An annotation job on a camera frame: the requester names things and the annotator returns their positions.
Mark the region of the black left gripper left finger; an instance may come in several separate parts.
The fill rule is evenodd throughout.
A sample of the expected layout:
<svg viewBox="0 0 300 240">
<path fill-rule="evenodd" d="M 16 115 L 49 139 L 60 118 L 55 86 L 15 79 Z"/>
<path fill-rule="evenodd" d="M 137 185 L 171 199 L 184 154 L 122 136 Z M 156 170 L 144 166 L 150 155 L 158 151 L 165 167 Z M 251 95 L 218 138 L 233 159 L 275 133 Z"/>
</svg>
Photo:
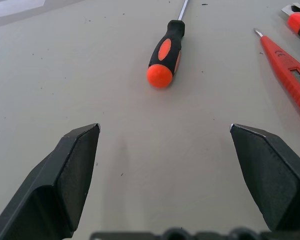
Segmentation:
<svg viewBox="0 0 300 240">
<path fill-rule="evenodd" d="M 78 229 L 100 134 L 71 130 L 25 178 L 0 215 L 0 240 L 63 240 Z"/>
</svg>

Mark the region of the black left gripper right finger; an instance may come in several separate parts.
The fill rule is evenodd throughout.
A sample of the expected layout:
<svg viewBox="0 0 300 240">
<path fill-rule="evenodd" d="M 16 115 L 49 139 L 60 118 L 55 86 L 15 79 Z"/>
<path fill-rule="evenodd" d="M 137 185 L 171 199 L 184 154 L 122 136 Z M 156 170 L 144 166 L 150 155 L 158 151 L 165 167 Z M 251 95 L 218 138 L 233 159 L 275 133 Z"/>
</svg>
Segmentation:
<svg viewBox="0 0 300 240">
<path fill-rule="evenodd" d="M 277 135 L 232 124 L 245 184 L 271 231 L 300 231 L 300 157 Z"/>
</svg>

